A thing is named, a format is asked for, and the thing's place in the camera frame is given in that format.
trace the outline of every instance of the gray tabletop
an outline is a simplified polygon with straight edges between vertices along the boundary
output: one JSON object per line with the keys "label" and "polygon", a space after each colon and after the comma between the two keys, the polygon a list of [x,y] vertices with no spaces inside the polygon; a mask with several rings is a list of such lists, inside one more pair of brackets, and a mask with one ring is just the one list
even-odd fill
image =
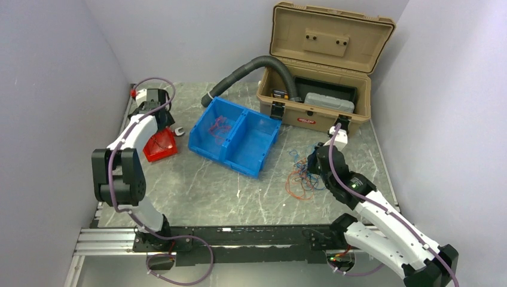
{"label": "gray tabletop", "polygon": [[[328,190],[316,190],[310,200],[298,200],[285,189],[287,177],[294,168],[294,156],[289,152],[296,151],[299,159],[308,156],[313,144],[328,140],[325,133],[283,125],[258,179],[191,152],[187,147],[188,132],[204,111],[200,98],[214,85],[177,83],[171,110],[176,124],[172,127],[187,131],[183,137],[176,138],[179,153],[154,163],[141,155],[146,195],[171,225],[326,224],[344,212],[354,214]],[[148,83],[144,87],[167,88],[160,83]],[[256,90],[257,83],[237,83],[222,97],[258,111]],[[397,204],[370,122],[349,138],[343,153],[351,170],[372,180],[391,204]],[[291,190],[295,194],[303,193],[300,185],[292,185]],[[134,224],[128,216],[104,207],[99,227],[131,226]]]}

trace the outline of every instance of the toolbox lid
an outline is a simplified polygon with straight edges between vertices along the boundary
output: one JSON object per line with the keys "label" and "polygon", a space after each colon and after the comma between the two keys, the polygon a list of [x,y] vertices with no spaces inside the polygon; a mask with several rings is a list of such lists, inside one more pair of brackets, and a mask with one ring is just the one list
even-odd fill
{"label": "toolbox lid", "polygon": [[395,27],[390,18],[280,2],[270,54],[371,74]]}

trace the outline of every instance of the white wall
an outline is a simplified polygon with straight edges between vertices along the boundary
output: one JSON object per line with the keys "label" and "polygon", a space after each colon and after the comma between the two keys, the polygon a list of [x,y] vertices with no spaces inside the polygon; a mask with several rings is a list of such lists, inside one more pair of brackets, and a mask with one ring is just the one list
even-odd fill
{"label": "white wall", "polygon": [[128,82],[81,0],[0,2],[0,286],[62,286]]}
{"label": "white wall", "polygon": [[411,0],[372,96],[402,211],[457,248],[462,287],[507,286],[506,20],[501,0]]}
{"label": "white wall", "polygon": [[[131,82],[146,75],[174,81],[220,81],[269,54],[279,0],[85,0]],[[408,0],[297,0],[399,19]],[[245,77],[260,80],[261,71]]]}

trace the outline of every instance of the toolbox latch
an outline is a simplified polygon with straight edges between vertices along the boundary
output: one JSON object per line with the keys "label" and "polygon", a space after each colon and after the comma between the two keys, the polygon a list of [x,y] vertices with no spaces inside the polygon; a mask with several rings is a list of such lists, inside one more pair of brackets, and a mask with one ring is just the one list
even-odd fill
{"label": "toolbox latch", "polygon": [[345,130],[347,133],[349,133],[350,119],[351,117],[348,117],[346,115],[339,115],[334,125],[336,126],[338,123],[340,123],[341,124],[340,129]]}
{"label": "toolbox latch", "polygon": [[271,115],[270,118],[274,118],[275,120],[282,120],[283,113],[285,112],[285,104],[279,102],[273,102],[271,104]]}

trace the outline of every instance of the black corrugated hose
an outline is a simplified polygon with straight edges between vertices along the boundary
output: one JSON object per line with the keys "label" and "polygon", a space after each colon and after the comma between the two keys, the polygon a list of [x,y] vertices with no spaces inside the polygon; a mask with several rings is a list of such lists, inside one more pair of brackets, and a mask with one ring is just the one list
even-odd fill
{"label": "black corrugated hose", "polygon": [[301,98],[298,96],[298,91],[296,89],[294,79],[292,78],[291,72],[289,72],[287,66],[285,66],[282,62],[280,62],[279,59],[273,56],[259,56],[244,64],[243,66],[237,68],[232,74],[220,81],[220,83],[214,86],[210,92],[203,96],[201,99],[201,104],[203,106],[208,106],[214,97],[220,96],[234,83],[260,67],[269,67],[274,69],[280,75],[283,83],[285,84],[287,94],[289,95],[289,100],[294,102],[302,102]]}

